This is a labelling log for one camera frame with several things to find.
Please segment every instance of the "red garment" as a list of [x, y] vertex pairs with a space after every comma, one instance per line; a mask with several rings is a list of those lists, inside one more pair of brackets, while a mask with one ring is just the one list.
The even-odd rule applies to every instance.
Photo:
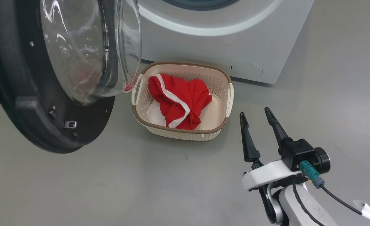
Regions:
[[149, 91], [159, 102], [166, 126], [194, 130], [200, 124], [200, 113], [211, 102], [211, 94], [200, 79], [186, 82], [166, 74], [149, 78]]

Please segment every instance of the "white stripe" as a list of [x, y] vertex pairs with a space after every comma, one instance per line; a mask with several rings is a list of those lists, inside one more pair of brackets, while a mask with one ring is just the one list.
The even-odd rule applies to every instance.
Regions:
[[156, 74], [154, 75], [158, 78], [160, 84], [161, 84], [161, 89], [162, 89], [162, 92], [163, 94], [170, 100], [172, 100], [173, 102], [175, 103], [178, 103], [182, 106], [182, 108], [185, 110], [185, 114], [183, 117], [177, 119], [177, 120], [173, 120], [169, 125], [168, 127], [169, 128], [176, 128], [177, 126], [179, 126], [179, 124], [181, 124], [185, 118], [189, 115], [189, 112], [190, 112], [190, 109], [189, 109], [189, 106], [183, 102], [181, 99], [179, 99], [179, 97], [177, 97], [175, 94], [171, 93], [170, 91], [166, 90], [165, 89], [165, 84], [164, 84], [164, 81], [161, 77], [161, 74]]

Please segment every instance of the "laundry basket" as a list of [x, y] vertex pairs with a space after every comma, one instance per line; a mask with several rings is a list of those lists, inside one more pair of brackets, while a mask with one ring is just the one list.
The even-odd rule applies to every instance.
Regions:
[[[195, 130], [169, 128], [157, 125], [150, 119], [149, 108], [154, 98], [149, 92], [149, 77], [158, 73], [183, 78], [186, 81], [198, 78], [206, 83], [212, 101], [203, 109], [200, 115], [201, 123]], [[155, 62], [143, 70], [132, 90], [132, 109], [136, 120], [156, 135], [206, 141], [214, 139], [227, 124], [232, 109], [233, 93], [231, 78], [218, 68], [196, 63]]]

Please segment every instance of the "floor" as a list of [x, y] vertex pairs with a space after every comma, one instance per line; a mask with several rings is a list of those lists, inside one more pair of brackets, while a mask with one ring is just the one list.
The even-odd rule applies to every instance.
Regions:
[[[215, 140], [153, 136], [126, 94], [101, 136], [65, 155], [29, 143], [0, 106], [0, 226], [268, 226], [260, 195], [242, 187], [250, 164], [238, 117], [245, 112], [269, 163], [279, 156], [264, 107], [291, 137], [329, 153], [329, 190], [370, 205], [370, 1], [316, 0], [277, 83], [234, 88], [232, 115]], [[370, 225], [308, 188], [339, 225]]]

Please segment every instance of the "cable connector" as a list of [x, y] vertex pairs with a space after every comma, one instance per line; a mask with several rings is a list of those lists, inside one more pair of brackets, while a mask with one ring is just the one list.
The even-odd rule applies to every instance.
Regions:
[[299, 164], [299, 169], [312, 181], [316, 189], [324, 185], [324, 180], [320, 177], [319, 172], [308, 161], [302, 161]]

